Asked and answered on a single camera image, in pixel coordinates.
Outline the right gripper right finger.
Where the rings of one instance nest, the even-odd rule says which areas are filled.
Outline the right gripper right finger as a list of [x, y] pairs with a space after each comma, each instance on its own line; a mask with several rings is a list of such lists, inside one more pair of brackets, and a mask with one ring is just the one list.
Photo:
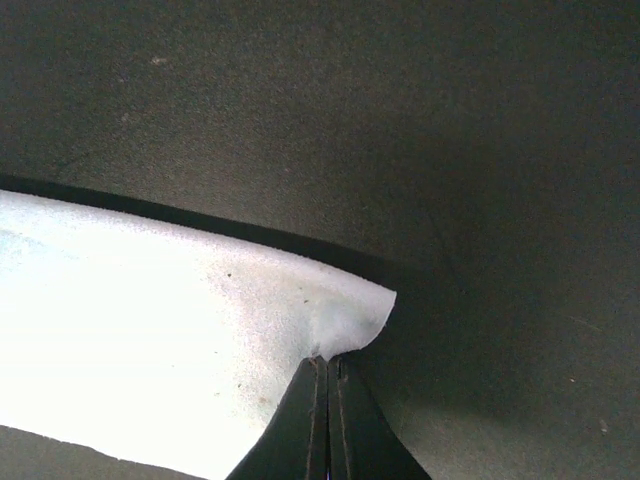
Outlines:
[[393, 432], [361, 375], [343, 356], [328, 364], [328, 449], [331, 479], [430, 477]]

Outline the light blue cleaning cloth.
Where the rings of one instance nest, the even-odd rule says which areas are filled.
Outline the light blue cleaning cloth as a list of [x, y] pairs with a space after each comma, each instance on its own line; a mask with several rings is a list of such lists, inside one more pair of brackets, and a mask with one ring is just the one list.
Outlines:
[[369, 345], [392, 290], [219, 234], [1, 195], [1, 422], [222, 479], [300, 361]]

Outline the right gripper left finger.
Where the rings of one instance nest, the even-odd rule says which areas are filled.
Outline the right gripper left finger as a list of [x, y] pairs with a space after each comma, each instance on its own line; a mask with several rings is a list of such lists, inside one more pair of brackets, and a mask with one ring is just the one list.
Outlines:
[[328, 365], [305, 358], [265, 431], [228, 477], [326, 479], [328, 438]]

